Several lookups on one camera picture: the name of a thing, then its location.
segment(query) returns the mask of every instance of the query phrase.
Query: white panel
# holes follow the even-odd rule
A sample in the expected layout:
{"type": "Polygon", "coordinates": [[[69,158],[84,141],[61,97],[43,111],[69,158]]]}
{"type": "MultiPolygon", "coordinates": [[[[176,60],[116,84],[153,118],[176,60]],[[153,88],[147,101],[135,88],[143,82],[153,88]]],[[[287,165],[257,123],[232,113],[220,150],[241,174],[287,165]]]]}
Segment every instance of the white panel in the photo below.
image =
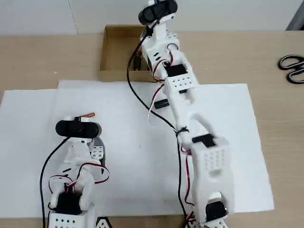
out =
{"type": "Polygon", "coordinates": [[[67,0],[0,0],[0,35],[77,34],[67,0]]]}
{"type": "MultiPolygon", "coordinates": [[[[107,24],[138,24],[147,0],[70,0],[80,33],[107,24]]],[[[177,0],[177,31],[285,30],[302,0],[177,0]]]]}

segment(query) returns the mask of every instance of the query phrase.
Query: cardboard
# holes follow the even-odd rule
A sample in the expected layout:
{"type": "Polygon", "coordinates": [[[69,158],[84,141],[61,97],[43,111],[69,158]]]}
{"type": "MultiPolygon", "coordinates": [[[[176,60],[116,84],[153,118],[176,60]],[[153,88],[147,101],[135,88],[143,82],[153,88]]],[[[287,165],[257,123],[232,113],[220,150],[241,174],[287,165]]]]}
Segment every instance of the cardboard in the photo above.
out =
{"type": "MultiPolygon", "coordinates": [[[[106,26],[100,64],[100,79],[104,82],[125,81],[126,69],[134,49],[140,41],[143,26],[106,26]]],[[[145,60],[140,71],[130,68],[130,80],[154,82],[145,60]]]]}

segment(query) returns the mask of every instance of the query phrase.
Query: white wire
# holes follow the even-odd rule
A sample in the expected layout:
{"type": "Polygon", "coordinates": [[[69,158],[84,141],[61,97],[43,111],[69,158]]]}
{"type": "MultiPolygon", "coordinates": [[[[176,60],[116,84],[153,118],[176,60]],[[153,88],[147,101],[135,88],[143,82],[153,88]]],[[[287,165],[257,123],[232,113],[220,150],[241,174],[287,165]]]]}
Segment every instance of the white wire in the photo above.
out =
{"type": "Polygon", "coordinates": [[[153,126],[150,122],[150,113],[151,113],[151,110],[153,108],[153,105],[155,103],[155,100],[156,100],[156,97],[157,97],[157,94],[160,92],[161,90],[157,91],[157,93],[155,94],[153,100],[151,101],[151,105],[150,105],[150,108],[149,108],[149,111],[148,111],[148,123],[151,127],[156,127],[156,126],[153,126]]]}

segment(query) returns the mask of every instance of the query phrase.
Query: black scissor handle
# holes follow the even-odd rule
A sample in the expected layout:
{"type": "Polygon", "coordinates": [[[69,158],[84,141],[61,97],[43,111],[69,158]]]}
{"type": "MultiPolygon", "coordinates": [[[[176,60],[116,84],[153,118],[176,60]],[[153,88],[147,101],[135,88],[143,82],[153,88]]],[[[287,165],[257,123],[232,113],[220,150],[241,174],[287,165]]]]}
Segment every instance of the black scissor handle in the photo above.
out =
{"type": "Polygon", "coordinates": [[[290,69],[297,69],[299,68],[301,65],[304,65],[304,57],[300,56],[300,55],[288,55],[288,56],[284,56],[283,58],[281,58],[279,60],[279,62],[277,63],[277,66],[279,67],[280,70],[290,70],[290,69]],[[298,62],[293,63],[293,64],[289,64],[287,66],[284,65],[284,61],[288,60],[288,59],[296,59],[298,60],[298,62]]]}
{"type": "Polygon", "coordinates": [[[303,80],[295,80],[295,79],[293,79],[293,77],[295,75],[299,75],[301,73],[304,73],[304,67],[301,68],[301,69],[298,69],[296,71],[293,71],[293,72],[289,73],[287,75],[286,79],[287,79],[288,82],[290,82],[292,84],[304,84],[304,79],[303,80]]]}

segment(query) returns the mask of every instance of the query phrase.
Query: wooden table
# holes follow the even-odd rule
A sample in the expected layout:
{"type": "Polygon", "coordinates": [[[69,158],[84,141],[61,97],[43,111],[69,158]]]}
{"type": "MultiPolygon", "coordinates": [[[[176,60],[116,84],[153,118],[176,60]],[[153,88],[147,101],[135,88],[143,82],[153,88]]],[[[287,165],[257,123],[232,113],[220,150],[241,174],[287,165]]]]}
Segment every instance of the wooden table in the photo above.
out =
{"type": "MultiPolygon", "coordinates": [[[[304,32],[201,32],[179,37],[201,84],[247,83],[252,97],[275,210],[232,215],[229,227],[303,227],[304,85],[288,83],[276,63],[287,54],[304,54],[304,32]]],[[[56,88],[62,78],[97,80],[101,45],[102,35],[1,37],[0,90],[56,88]]],[[[111,222],[115,228],[177,228],[181,216],[111,222]]],[[[41,220],[0,219],[0,227],[39,228],[41,220]]]]}

